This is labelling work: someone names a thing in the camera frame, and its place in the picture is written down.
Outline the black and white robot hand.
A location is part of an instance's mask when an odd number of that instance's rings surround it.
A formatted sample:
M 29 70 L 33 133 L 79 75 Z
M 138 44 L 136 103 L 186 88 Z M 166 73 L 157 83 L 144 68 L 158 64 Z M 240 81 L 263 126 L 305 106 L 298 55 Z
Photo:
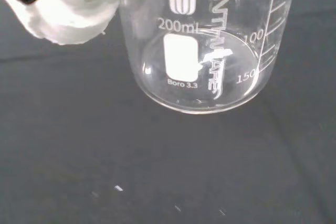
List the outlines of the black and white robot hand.
M 5 0 L 34 37 L 58 45 L 84 44 L 104 33 L 120 0 Z

